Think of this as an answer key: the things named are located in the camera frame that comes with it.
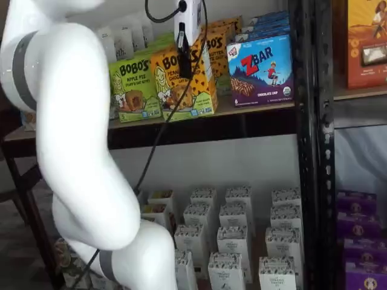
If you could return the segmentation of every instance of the gray band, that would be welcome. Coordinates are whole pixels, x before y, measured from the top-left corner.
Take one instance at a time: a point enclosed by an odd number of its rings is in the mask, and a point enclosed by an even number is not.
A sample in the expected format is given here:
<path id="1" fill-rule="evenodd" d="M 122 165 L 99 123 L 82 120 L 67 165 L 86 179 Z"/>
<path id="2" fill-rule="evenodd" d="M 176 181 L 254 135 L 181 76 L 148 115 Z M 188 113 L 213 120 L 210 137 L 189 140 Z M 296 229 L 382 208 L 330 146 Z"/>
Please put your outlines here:
<path id="1" fill-rule="evenodd" d="M 110 281 L 117 282 L 113 274 L 112 255 L 112 251 L 99 252 L 99 263 L 101 265 L 103 275 L 105 275 L 105 277 Z"/>
<path id="2" fill-rule="evenodd" d="M 32 32 L 20 40 L 18 46 L 16 47 L 12 64 L 13 81 L 15 83 L 16 89 L 18 90 L 20 98 L 28 107 L 34 111 L 36 111 L 36 100 L 32 97 L 30 89 L 28 88 L 27 79 L 25 78 L 24 65 L 25 54 L 27 52 L 28 45 L 36 33 L 37 31 Z"/>

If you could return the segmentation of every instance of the clif kid logo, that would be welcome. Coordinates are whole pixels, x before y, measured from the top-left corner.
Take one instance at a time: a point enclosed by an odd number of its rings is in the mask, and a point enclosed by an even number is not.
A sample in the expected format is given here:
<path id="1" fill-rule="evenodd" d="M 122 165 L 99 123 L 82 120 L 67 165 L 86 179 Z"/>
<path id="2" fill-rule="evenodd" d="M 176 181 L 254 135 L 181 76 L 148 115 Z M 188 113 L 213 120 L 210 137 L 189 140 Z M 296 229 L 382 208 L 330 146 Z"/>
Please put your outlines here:
<path id="1" fill-rule="evenodd" d="M 273 57 L 270 47 L 261 50 L 258 54 L 251 54 L 244 59 L 241 59 L 241 65 L 246 66 L 246 75 L 250 76 L 259 71 L 258 65 L 263 61 Z"/>

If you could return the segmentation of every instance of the orange box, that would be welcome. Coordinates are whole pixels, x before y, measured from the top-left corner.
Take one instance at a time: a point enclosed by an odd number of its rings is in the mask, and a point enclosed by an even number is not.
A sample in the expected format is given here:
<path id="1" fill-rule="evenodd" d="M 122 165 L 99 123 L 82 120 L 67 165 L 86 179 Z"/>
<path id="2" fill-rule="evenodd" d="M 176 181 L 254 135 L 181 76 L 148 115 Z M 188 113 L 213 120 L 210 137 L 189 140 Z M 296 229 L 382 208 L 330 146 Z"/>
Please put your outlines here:
<path id="1" fill-rule="evenodd" d="M 348 87 L 387 83 L 387 3 L 348 0 Z"/>
<path id="2" fill-rule="evenodd" d="M 191 46 L 192 70 L 198 61 L 203 35 Z M 175 45 L 157 51 L 151 57 L 151 70 L 156 84 L 157 96 L 161 101 L 164 118 L 167 119 L 181 98 L 188 79 L 180 77 L 178 53 Z M 215 78 L 212 74 L 207 44 L 193 72 L 193 81 L 171 121 L 196 118 L 215 113 L 218 107 Z"/>

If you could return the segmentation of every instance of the black cable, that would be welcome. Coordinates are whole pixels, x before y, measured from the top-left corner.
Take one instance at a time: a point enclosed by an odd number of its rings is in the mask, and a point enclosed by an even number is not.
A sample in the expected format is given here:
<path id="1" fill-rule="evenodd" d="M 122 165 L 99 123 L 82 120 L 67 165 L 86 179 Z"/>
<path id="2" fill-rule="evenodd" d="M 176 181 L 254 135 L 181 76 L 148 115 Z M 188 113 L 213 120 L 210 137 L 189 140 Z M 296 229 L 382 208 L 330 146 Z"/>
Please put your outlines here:
<path id="1" fill-rule="evenodd" d="M 83 269 L 82 273 L 78 276 L 77 280 L 75 280 L 74 284 L 70 288 L 70 290 L 74 290 L 75 287 L 78 285 L 78 283 L 81 281 L 81 279 L 84 277 L 84 275 L 89 271 L 91 264 L 93 264 L 94 260 L 98 256 L 100 250 L 97 250 L 94 255 L 91 257 L 90 261 L 87 263 L 85 269 Z"/>
<path id="2" fill-rule="evenodd" d="M 163 18 L 163 19 L 156 19 L 156 18 L 153 18 L 152 15 L 149 13 L 149 10 L 148 10 L 148 1 L 149 0 L 145 0 L 145 11 L 146 11 L 146 14 L 148 16 L 148 18 L 153 21 L 153 22 L 156 22 L 156 23 L 162 23 L 162 22 L 166 22 L 168 21 L 169 19 L 171 19 L 172 17 L 174 17 L 178 12 L 180 12 L 180 7 L 177 8 L 172 14 L 170 14 L 169 16 Z M 193 69 L 193 74 L 192 74 L 192 77 L 189 79 L 188 81 L 188 84 L 183 92 L 183 94 L 181 95 L 179 101 L 177 102 L 176 106 L 174 107 L 174 109 L 172 110 L 171 114 L 168 116 L 167 120 L 165 121 L 165 123 L 163 123 L 163 125 L 161 126 L 160 128 L 160 131 L 158 132 L 157 136 L 156 136 L 156 139 L 154 141 L 154 144 L 153 144 L 153 147 L 152 147 L 152 150 L 151 150 L 151 153 L 149 154 L 149 157 L 148 157 L 148 160 L 146 162 L 146 165 L 144 167 L 144 170 L 141 174 L 141 177 L 140 179 L 138 180 L 138 183 L 134 189 L 134 192 L 136 192 L 136 194 L 138 194 L 138 189 L 140 188 L 144 178 L 145 178 L 145 175 L 146 173 L 148 172 L 148 168 L 149 168 L 149 165 L 151 164 L 151 161 L 152 161 L 152 158 L 153 158 L 153 155 L 155 153 L 155 150 L 156 150 L 156 147 L 158 145 L 158 142 L 160 141 L 160 138 L 163 134 L 163 132 L 166 130 L 167 128 L 167 125 L 168 123 L 170 122 L 170 120 L 172 119 L 173 115 L 176 113 L 180 103 L 183 101 L 183 98 L 184 96 L 186 95 L 188 89 L 189 89 L 189 86 L 190 84 L 192 83 L 193 79 L 194 79 L 194 75 L 195 75 L 195 71 L 198 69 L 199 67 L 199 64 L 200 64 L 200 60 L 201 60 L 201 56 L 203 55 L 203 51 L 204 51 L 204 47 L 206 46 L 207 44 L 207 31 L 208 31 L 208 18 L 207 18 L 207 6 L 206 6 L 206 2 L 205 0 L 202 0 L 203 2 L 203 8 L 204 8 L 204 18 L 206 20 L 206 26 L 205 26 L 205 31 L 204 31 L 204 37 L 203 37 L 203 40 L 202 40 L 202 44 L 201 44 L 201 48 L 200 48 L 200 53 L 199 53 L 199 58 L 196 62 L 196 65 L 195 65 L 195 68 Z M 97 258 L 98 254 L 99 254 L 100 250 L 97 250 L 94 255 L 92 256 L 92 258 L 90 259 L 90 261 L 87 263 L 85 269 L 83 269 L 82 273 L 78 276 L 77 280 L 74 282 L 74 284 L 72 285 L 72 287 L 70 288 L 70 290 L 75 290 L 75 287 L 77 286 L 77 284 L 81 281 L 81 279 L 84 277 L 84 275 L 90 270 L 90 266 L 91 264 L 95 261 L 95 259 Z"/>

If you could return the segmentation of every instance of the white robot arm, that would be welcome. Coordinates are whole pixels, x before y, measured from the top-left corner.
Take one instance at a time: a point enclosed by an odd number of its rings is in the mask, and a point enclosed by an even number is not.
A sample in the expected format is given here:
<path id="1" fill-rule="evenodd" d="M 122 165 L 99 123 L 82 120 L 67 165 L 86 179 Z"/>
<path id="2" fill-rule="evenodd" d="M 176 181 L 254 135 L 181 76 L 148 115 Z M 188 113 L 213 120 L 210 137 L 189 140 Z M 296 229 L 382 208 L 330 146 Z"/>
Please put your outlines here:
<path id="1" fill-rule="evenodd" d="M 54 191 L 59 233 L 91 268 L 132 290 L 176 289 L 174 243 L 140 209 L 107 145 L 108 66 L 86 27 L 65 17 L 103 0 L 11 0 L 2 39 L 2 87 L 36 111 L 37 160 Z"/>

